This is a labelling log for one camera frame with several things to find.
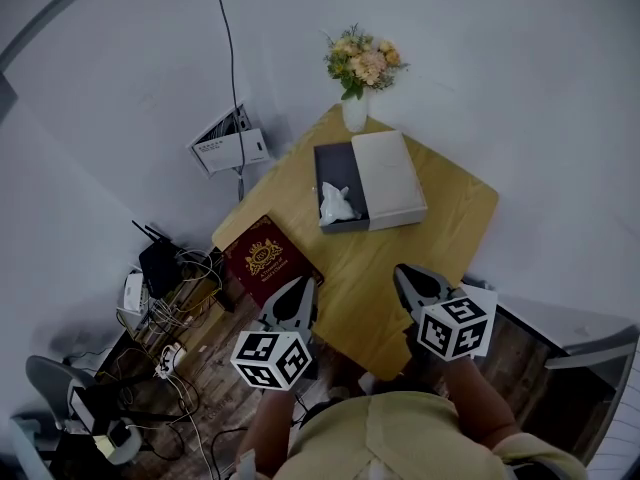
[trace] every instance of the person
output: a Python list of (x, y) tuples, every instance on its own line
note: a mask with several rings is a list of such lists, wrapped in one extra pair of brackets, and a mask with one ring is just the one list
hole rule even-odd
[(294, 394), (267, 391), (232, 479), (586, 479), (576, 458), (518, 428), (471, 359), (444, 364), (443, 375), (451, 401), (393, 391), (314, 407), (290, 451)]

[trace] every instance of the green leaf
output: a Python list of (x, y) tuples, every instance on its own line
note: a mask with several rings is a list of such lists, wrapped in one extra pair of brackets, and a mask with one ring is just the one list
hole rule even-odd
[(353, 86), (349, 87), (349, 89), (347, 89), (346, 91), (344, 91), (344, 94), (342, 95), (343, 100), (348, 100), (349, 98), (353, 98), (355, 96), (356, 92), (353, 88)]

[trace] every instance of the power strip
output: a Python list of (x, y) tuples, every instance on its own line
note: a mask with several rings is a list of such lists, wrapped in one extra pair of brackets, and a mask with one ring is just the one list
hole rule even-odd
[(186, 353), (185, 349), (178, 343), (164, 347), (160, 354), (160, 362), (158, 366), (156, 366), (156, 374), (158, 377), (167, 379), (173, 375), (174, 366), (180, 364), (180, 361)]

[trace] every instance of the yellow flower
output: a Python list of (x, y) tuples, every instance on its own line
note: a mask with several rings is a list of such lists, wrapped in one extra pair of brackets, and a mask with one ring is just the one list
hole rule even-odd
[(380, 41), (380, 47), (379, 50), (383, 53), (387, 53), (391, 50), (394, 50), (394, 46), (393, 43), (391, 41), (387, 41), (386, 39), (383, 39), (382, 41)]
[(384, 58), (387, 59), (390, 66), (397, 66), (400, 64), (400, 55), (398, 55), (398, 52), (395, 50), (388, 51)]

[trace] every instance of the yellow shirt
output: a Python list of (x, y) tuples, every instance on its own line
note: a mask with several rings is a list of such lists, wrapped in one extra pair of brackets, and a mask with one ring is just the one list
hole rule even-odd
[(578, 460), (530, 434), (489, 450), (460, 432), (448, 400), (394, 392), (346, 400), (314, 417), (275, 480), (513, 479), (505, 464), (520, 459), (544, 463), (558, 478), (586, 478)]

